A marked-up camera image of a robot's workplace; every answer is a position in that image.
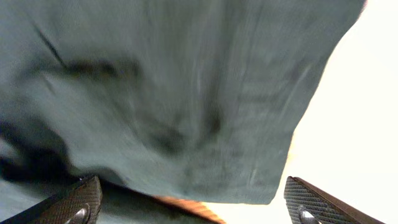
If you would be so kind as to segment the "black shorts white waistband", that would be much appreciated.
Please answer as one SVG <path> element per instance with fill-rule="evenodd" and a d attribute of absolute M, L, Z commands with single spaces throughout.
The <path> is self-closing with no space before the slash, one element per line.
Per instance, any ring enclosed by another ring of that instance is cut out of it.
<path fill-rule="evenodd" d="M 364 1 L 1 2 L 1 218 L 101 179 L 101 223 L 196 223 L 152 197 L 267 205 Z"/>

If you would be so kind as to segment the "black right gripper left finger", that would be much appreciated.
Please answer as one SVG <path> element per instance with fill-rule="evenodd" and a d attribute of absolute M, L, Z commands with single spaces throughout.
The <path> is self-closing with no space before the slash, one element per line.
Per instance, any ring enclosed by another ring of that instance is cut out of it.
<path fill-rule="evenodd" d="M 91 175 L 1 224 L 96 224 L 102 199 L 100 180 Z"/>

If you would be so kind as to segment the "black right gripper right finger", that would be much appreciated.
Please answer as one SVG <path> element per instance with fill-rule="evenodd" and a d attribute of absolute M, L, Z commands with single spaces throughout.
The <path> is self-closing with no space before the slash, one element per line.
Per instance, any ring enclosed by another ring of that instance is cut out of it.
<path fill-rule="evenodd" d="M 293 224 L 382 223 L 299 177 L 287 177 L 284 199 Z"/>

